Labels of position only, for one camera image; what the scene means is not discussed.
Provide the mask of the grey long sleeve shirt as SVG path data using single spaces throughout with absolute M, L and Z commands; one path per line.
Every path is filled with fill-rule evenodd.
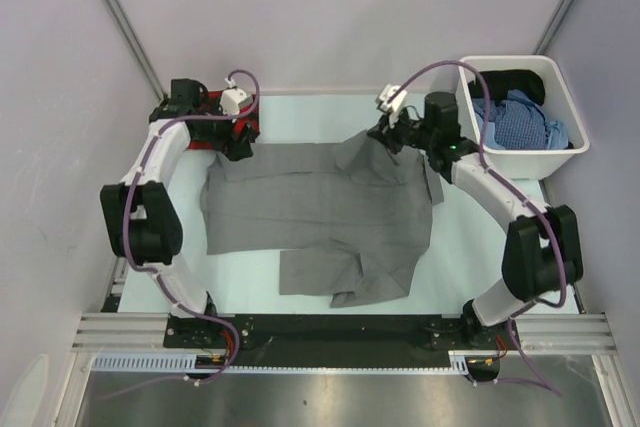
M 280 294 L 328 296 L 333 308 L 408 296 L 443 200 L 422 153 L 393 154 L 365 132 L 219 155 L 200 193 L 208 254 L 277 250 Z

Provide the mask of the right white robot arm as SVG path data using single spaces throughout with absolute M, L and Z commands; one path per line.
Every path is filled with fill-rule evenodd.
M 449 184 L 473 198 L 506 234 L 501 278 L 462 310 L 459 335 L 473 348 L 493 341 L 507 321 L 544 302 L 584 275 L 578 223 L 566 205 L 551 207 L 527 197 L 464 137 L 456 98 L 434 92 L 424 98 L 424 114 L 407 112 L 406 91 L 388 85 L 377 96 L 381 117 L 368 136 L 392 153 L 412 147 L 426 154 L 429 166 Z

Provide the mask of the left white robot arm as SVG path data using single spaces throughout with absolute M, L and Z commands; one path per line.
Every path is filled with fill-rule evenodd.
M 176 317 L 191 316 L 186 334 L 197 345 L 214 344 L 221 323 L 215 306 L 188 266 L 182 248 L 184 230 L 168 185 L 182 154 L 208 149 L 231 162 L 252 156 L 260 135 L 260 87 L 242 89 L 235 69 L 222 90 L 211 91 L 191 78 L 174 79 L 170 92 L 152 110 L 148 133 L 134 165 L 116 184 L 100 191 L 100 204 L 113 253 L 136 272 L 148 275 Z

